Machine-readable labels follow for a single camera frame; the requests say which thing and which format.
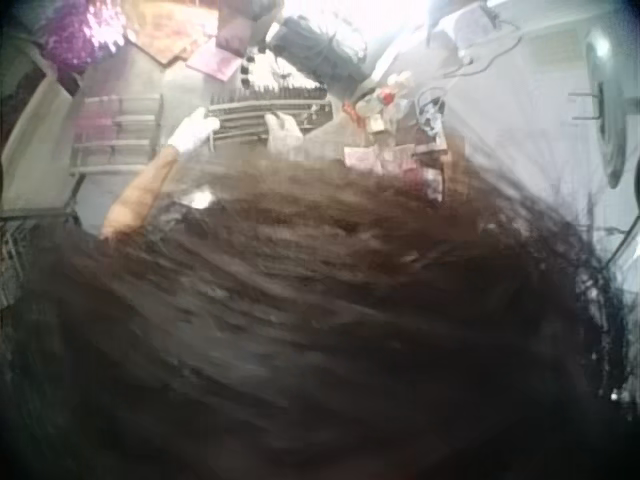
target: bottle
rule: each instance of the bottle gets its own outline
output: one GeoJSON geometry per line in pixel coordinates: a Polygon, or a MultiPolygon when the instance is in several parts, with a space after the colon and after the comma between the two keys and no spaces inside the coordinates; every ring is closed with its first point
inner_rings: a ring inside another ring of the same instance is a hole
{"type": "Polygon", "coordinates": [[[395,98],[396,94],[388,87],[376,88],[372,94],[356,104],[356,112],[363,118],[371,117],[380,113],[384,107],[391,105],[395,98]]]}

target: white glove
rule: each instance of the white glove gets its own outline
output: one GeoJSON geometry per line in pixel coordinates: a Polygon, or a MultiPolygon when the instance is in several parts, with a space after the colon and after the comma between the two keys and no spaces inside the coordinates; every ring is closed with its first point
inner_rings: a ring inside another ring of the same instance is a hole
{"type": "Polygon", "coordinates": [[[186,156],[198,148],[207,137],[220,128],[220,120],[215,117],[204,118],[206,109],[198,108],[185,118],[176,131],[171,135],[167,145],[171,145],[186,156]]]}
{"type": "Polygon", "coordinates": [[[295,118],[284,113],[267,113],[264,116],[269,129],[267,148],[273,155],[287,160],[299,160],[304,135],[298,128],[295,118]]]}

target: pink paper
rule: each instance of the pink paper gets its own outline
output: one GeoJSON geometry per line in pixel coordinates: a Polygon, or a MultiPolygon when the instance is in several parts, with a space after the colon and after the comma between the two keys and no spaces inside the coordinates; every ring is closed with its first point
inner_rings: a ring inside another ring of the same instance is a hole
{"type": "Polygon", "coordinates": [[[216,39],[212,38],[200,47],[187,62],[187,67],[226,82],[240,67],[242,59],[216,47],[216,39]]]}

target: human forearm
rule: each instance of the human forearm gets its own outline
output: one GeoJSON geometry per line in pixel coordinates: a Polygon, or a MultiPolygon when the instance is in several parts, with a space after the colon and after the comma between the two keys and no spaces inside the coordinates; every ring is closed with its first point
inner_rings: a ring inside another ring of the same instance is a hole
{"type": "Polygon", "coordinates": [[[111,206],[102,226],[103,237],[130,231],[144,224],[178,157],[178,150],[172,146],[160,150],[111,206]]]}

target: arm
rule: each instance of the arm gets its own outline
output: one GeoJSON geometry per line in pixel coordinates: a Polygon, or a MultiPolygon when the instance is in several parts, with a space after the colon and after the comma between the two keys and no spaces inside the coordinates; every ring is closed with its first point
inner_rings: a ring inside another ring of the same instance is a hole
{"type": "Polygon", "coordinates": [[[199,108],[184,119],[167,146],[127,186],[107,213],[102,225],[103,237],[134,230],[144,224],[171,169],[204,142],[211,132],[220,128],[218,119],[205,118],[205,113],[204,108],[199,108]]]}
{"type": "Polygon", "coordinates": [[[103,237],[133,230],[144,223],[179,155],[171,145],[160,150],[109,209],[102,225],[103,237]]]}

